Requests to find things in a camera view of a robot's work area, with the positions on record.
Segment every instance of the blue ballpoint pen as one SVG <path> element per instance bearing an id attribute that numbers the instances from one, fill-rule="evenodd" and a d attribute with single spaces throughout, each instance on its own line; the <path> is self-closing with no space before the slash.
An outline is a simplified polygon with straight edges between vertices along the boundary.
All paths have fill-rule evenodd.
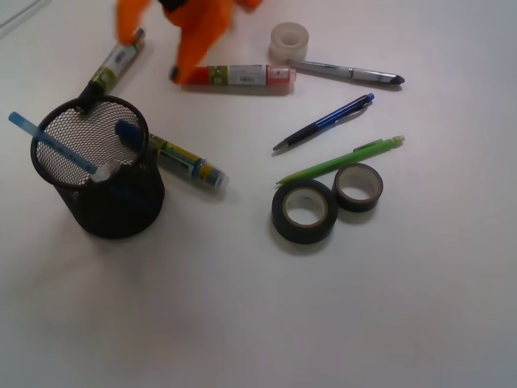
<path id="1" fill-rule="evenodd" d="M 347 117 L 352 113 L 357 113 L 361 109 L 365 108 L 369 103 L 371 103 L 374 97 L 375 96 L 372 93 L 370 93 L 369 95 L 359 97 L 356 101 L 352 101 L 351 103 L 345 105 L 337 111 L 330 113 L 329 115 L 321 118 L 318 121 L 314 121 L 312 124 L 309 124 L 306 127 L 300 129 L 293 135 L 286 137 L 279 144 L 275 145 L 273 150 L 277 151 L 286 149 L 296 144 L 297 142 L 302 141 L 307 137 L 322 131 L 326 127 L 334 124 L 336 121 L 341 120 L 343 117 Z"/>

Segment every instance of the label on glue stick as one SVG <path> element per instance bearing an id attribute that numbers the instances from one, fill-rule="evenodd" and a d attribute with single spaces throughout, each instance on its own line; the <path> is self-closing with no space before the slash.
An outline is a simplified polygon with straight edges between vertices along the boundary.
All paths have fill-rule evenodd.
<path id="1" fill-rule="evenodd" d="M 266 86 L 266 65 L 209 66 L 211 85 Z"/>
<path id="2" fill-rule="evenodd" d="M 132 44 L 128 46 L 118 44 L 91 80 L 99 83 L 108 92 L 137 53 L 137 48 Z"/>
<path id="3" fill-rule="evenodd" d="M 200 157 L 169 143 L 158 136 L 152 136 L 151 141 L 158 148 L 160 155 L 160 163 L 165 168 L 175 171 L 180 175 L 185 175 L 188 179 L 192 179 L 192 173 L 200 160 Z"/>

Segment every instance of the tape roll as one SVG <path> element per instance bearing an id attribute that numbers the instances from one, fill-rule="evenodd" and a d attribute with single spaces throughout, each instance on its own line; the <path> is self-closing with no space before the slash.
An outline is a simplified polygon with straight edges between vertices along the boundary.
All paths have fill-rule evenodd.
<path id="1" fill-rule="evenodd" d="M 294 221 L 288 214 L 292 205 L 300 199 L 311 200 L 319 205 L 320 217 L 311 224 Z M 278 233 L 288 241 L 312 244 L 321 241 L 332 231 L 338 219 L 338 204 L 332 191 L 315 180 L 297 180 L 286 183 L 273 197 L 272 219 Z"/>
<path id="2" fill-rule="evenodd" d="M 338 205 L 354 213 L 375 208 L 383 189 L 379 173 L 362 163 L 350 164 L 339 170 L 332 186 Z"/>
<path id="3" fill-rule="evenodd" d="M 302 61 L 307 55 L 309 32 L 298 23 L 281 23 L 271 31 L 271 55 L 279 61 Z"/>

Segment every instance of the pen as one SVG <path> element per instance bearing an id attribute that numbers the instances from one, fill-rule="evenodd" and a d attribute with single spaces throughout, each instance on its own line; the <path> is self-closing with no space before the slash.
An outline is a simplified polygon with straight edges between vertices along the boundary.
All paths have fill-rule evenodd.
<path id="1" fill-rule="evenodd" d="M 12 112 L 9 115 L 9 121 L 15 125 L 18 125 L 29 135 L 33 136 L 37 141 L 41 141 L 42 143 L 46 144 L 48 147 L 56 151 L 63 158 L 69 160 L 77 167 L 86 171 L 88 174 L 93 175 L 97 171 L 97 166 L 95 164 L 87 161 L 81 155 L 72 151 L 66 145 L 50 136 L 45 131 L 40 130 L 35 124 L 33 124 L 20 114 Z"/>
<path id="2" fill-rule="evenodd" d="M 327 65 L 325 63 L 309 61 L 288 61 L 288 64 L 298 70 L 308 70 L 314 73 L 335 76 L 336 78 L 350 78 L 356 81 L 373 82 L 381 85 L 397 86 L 406 81 L 400 75 L 357 69 L 355 67 Z"/>
<path id="3" fill-rule="evenodd" d="M 309 124 L 306 127 L 300 129 L 293 135 L 286 137 L 280 143 L 275 145 L 273 147 L 273 150 L 277 151 L 288 148 L 293 144 L 302 141 L 305 138 L 314 135 L 315 133 L 318 133 L 319 131 L 328 127 L 329 125 L 334 124 L 336 121 L 342 119 L 343 117 L 349 116 L 352 113 L 360 111 L 361 109 L 365 108 L 374 99 L 374 97 L 375 96 L 372 93 L 370 93 L 369 95 L 359 97 L 357 100 L 352 101 L 351 103 L 345 105 L 337 111 L 330 113 L 329 115 L 323 117 L 318 121 L 314 121 L 312 124 Z"/>
<path id="4" fill-rule="evenodd" d="M 298 171 L 294 174 L 291 174 L 290 176 L 286 176 L 285 178 L 278 181 L 277 184 L 284 184 L 298 179 L 315 178 L 319 175 L 326 174 L 327 172 L 338 170 L 348 164 L 358 163 L 366 158 L 382 154 L 383 152 L 389 151 L 392 148 L 397 148 L 398 146 L 402 145 L 404 140 L 405 138 L 403 136 L 396 136 L 393 139 L 388 140 L 375 140 L 371 143 L 356 148 L 350 154 L 329 160 L 328 162 L 318 164 L 317 166 L 310 167 L 302 171 Z"/>

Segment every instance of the pen holder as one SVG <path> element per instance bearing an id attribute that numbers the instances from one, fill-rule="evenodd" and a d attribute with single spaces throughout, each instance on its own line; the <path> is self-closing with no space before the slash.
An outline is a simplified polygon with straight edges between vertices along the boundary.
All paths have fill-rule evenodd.
<path id="1" fill-rule="evenodd" d="M 83 115 L 77 107 L 93 108 Z M 141 147 L 126 146 L 115 133 L 119 120 L 142 131 Z M 97 167 L 116 160 L 117 172 L 102 182 L 50 147 L 32 140 L 32 164 L 55 187 L 79 225 L 103 238 L 124 238 L 141 232 L 160 213 L 165 189 L 148 149 L 149 130 L 143 115 L 130 103 L 111 96 L 74 99 L 51 112 L 40 129 Z"/>

